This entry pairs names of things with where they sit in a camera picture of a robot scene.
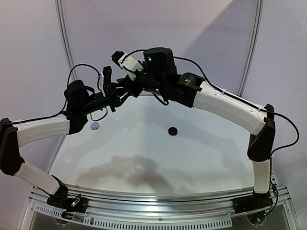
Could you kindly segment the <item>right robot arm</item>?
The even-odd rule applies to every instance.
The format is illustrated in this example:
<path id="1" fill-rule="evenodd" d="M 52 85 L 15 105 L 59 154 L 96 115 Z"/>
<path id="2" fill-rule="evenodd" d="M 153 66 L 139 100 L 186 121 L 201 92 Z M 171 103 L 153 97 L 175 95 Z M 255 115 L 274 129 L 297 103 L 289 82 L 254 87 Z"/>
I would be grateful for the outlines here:
<path id="1" fill-rule="evenodd" d="M 272 204 L 271 151 L 275 138 L 274 108 L 248 102 L 209 82 L 205 75 L 178 74 L 175 57 L 169 48 L 156 47 L 143 51 L 144 60 L 122 53 L 117 64 L 126 71 L 127 91 L 137 97 L 150 92 L 163 105 L 170 101 L 197 108 L 235 123 L 250 134 L 247 155 L 253 165 L 252 195 L 233 200 L 238 212 L 252 211 Z"/>

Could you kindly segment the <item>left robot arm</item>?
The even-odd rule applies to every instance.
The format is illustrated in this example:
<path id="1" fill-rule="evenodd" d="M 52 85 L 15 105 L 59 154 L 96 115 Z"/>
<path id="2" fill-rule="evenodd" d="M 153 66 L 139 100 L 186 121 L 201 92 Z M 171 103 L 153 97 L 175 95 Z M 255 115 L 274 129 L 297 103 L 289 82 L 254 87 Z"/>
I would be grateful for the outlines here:
<path id="1" fill-rule="evenodd" d="M 85 213 L 88 199 L 81 194 L 70 196 L 68 187 L 54 175 L 26 162 L 19 148 L 45 138 L 80 132 L 88 122 L 88 114 L 109 106 L 112 111 L 120 107 L 129 93 L 118 83 L 104 83 L 104 90 L 95 93 L 81 80 L 70 83 L 64 92 L 67 109 L 59 115 L 28 122 L 0 122 L 0 170 L 9 176 L 41 189 L 48 195 L 47 204 L 66 212 Z"/>

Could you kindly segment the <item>black earbud charging case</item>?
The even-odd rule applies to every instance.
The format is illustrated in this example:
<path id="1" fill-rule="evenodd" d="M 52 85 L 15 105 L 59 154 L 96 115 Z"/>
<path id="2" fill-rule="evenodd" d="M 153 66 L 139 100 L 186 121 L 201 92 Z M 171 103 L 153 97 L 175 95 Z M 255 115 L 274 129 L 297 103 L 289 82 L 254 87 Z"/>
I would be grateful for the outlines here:
<path id="1" fill-rule="evenodd" d="M 171 136 L 176 136 L 178 134 L 178 129 L 172 126 L 168 129 L 168 133 Z"/>

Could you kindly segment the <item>purple earbud charging case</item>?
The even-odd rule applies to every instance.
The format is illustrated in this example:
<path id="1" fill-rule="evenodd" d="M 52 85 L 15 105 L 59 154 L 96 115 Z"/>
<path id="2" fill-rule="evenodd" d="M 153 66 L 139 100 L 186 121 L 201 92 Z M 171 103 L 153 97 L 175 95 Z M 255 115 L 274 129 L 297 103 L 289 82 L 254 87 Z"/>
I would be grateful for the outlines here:
<path id="1" fill-rule="evenodd" d="M 100 128 L 100 125 L 98 122 L 92 122 L 90 127 L 91 127 L 91 130 L 97 130 Z"/>

